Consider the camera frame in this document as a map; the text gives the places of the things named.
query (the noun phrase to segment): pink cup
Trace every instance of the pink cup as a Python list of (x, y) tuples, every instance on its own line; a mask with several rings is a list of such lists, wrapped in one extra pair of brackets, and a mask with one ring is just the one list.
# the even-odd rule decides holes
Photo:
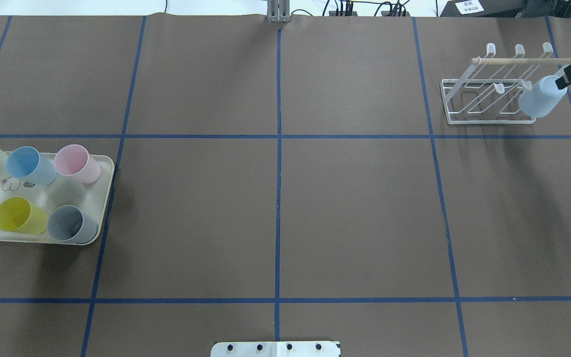
[(61, 176), (72, 177), (82, 183), (93, 183), (100, 177), (100, 166), (87, 149), (78, 144), (60, 149), (54, 158), (54, 168)]

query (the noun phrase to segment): white floor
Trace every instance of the white floor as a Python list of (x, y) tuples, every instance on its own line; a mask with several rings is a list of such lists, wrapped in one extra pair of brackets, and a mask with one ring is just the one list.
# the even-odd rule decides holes
[[(165, 11), (167, 0), (0, 0), (0, 15), (142, 15)], [(410, 0), (406, 9), (412, 16), (435, 16), (436, 0)], [(320, 16), (326, 0), (290, 0), (291, 11), (305, 9)], [(438, 0), (442, 12), (446, 0)], [(378, 5), (358, 3), (358, 16), (372, 16)], [(336, 9), (330, 0), (327, 11)], [(167, 12), (172, 14), (265, 14), (265, 0), (168, 0)]]

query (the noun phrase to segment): yellow cup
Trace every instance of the yellow cup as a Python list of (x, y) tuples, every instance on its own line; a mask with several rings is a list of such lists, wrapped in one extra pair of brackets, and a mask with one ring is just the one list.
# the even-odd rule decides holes
[(40, 235), (48, 226), (49, 215), (23, 197), (12, 197), (0, 204), (0, 229), (6, 232)]

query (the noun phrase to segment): gray table surface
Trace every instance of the gray table surface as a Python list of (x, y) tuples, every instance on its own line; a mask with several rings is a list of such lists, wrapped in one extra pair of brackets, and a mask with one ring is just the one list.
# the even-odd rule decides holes
[(571, 356), (571, 96), (450, 126), (438, 88), (544, 41), (571, 20), (0, 17), (0, 147), (118, 169), (102, 239), (0, 242), (0, 356)]

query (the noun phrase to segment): white cup drying rack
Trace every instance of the white cup drying rack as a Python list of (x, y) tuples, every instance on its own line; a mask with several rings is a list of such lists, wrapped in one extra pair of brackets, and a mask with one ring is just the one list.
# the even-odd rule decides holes
[[(521, 113), (517, 98), (532, 88), (528, 81), (541, 65), (569, 65), (571, 59), (551, 59), (552, 45), (543, 44), (543, 54), (526, 59), (523, 45), (514, 47), (514, 57), (495, 58), (494, 43), (486, 44), (486, 55), (471, 59), (459, 79), (442, 79), (440, 91), (449, 124), (532, 124), (536, 118)], [(560, 69), (556, 75), (563, 75)]]

